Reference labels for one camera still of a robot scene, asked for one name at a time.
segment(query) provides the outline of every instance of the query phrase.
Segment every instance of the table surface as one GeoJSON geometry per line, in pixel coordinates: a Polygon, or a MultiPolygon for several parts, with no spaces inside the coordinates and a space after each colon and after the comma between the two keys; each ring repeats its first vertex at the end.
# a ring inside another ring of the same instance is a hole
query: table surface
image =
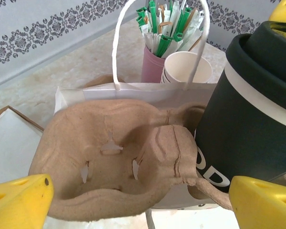
{"type": "MultiPolygon", "coordinates": [[[[57,86],[77,88],[112,73],[113,31],[37,70],[24,79],[0,90],[0,109],[14,107],[45,127],[53,117],[57,86]]],[[[122,25],[117,55],[118,74],[126,82],[140,82],[144,40],[137,23],[122,25]]],[[[213,69],[211,83],[216,83],[226,63],[225,53],[207,44],[203,56],[213,69]]]]}

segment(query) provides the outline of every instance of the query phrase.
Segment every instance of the wallpaper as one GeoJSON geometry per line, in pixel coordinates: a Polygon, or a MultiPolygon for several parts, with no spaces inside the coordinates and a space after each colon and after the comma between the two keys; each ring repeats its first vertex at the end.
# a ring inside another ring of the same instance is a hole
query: wallpaper
{"type": "MultiPolygon", "coordinates": [[[[208,43],[226,51],[238,34],[253,33],[281,0],[207,0],[211,28],[208,43]]],[[[188,0],[191,7],[202,9],[199,0],[188,0]]]]}
{"type": "MultiPolygon", "coordinates": [[[[126,1],[0,0],[0,84],[113,29],[126,1]]],[[[138,0],[126,16],[135,17],[144,3],[138,0]]]]}

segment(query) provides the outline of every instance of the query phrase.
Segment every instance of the white paper bag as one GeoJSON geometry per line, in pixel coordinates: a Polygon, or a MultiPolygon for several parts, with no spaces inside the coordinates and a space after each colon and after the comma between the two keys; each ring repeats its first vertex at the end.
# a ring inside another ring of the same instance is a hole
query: white paper bag
{"type": "MultiPolygon", "coordinates": [[[[187,83],[120,83],[118,81],[116,53],[119,30],[125,12],[134,1],[135,0],[129,0],[126,3],[116,25],[112,50],[113,83],[85,89],[68,90],[58,88],[56,92],[55,113],[76,103],[100,99],[138,99],[146,101],[158,108],[179,107],[188,102],[205,105],[208,103],[216,84],[192,83],[209,32],[210,19],[208,9],[204,9],[206,18],[204,20],[204,32],[200,42],[201,46],[198,51],[198,61],[193,63],[193,71],[187,83]]],[[[194,199],[187,191],[187,185],[184,184],[173,187],[154,208],[172,209],[196,206],[194,208],[199,209],[203,207],[205,209],[207,208],[205,204],[211,204],[210,208],[216,206],[213,203],[211,199],[194,199]]]]}

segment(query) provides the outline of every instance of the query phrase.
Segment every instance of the cardboard box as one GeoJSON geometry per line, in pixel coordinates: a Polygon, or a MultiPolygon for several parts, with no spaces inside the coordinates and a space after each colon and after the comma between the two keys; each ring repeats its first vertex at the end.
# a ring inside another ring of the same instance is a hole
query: cardboard box
{"type": "Polygon", "coordinates": [[[2,109],[0,109],[0,115],[6,111],[7,109],[11,109],[13,112],[15,112],[16,114],[18,114],[21,118],[23,118],[25,121],[27,121],[28,123],[32,124],[34,127],[40,129],[41,131],[43,131],[44,129],[38,125],[36,122],[30,120],[27,116],[25,116],[24,114],[22,114],[21,112],[17,111],[16,109],[12,108],[11,106],[6,106],[2,109]]]}

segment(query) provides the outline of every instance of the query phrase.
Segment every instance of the reusable coffee cup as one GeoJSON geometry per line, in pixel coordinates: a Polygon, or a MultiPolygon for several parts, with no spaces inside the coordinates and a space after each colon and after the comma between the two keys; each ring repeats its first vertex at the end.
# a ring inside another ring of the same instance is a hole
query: reusable coffee cup
{"type": "Polygon", "coordinates": [[[142,83],[160,83],[165,59],[155,56],[148,48],[144,48],[141,73],[142,83]]]}
{"type": "MultiPolygon", "coordinates": [[[[164,62],[161,83],[187,82],[193,69],[197,54],[193,52],[174,52],[164,62]]],[[[205,58],[201,58],[193,83],[206,83],[212,77],[212,67],[205,58]]]]}
{"type": "Polygon", "coordinates": [[[286,23],[236,36],[195,131],[197,171],[228,192],[234,176],[286,173],[286,23]]]}

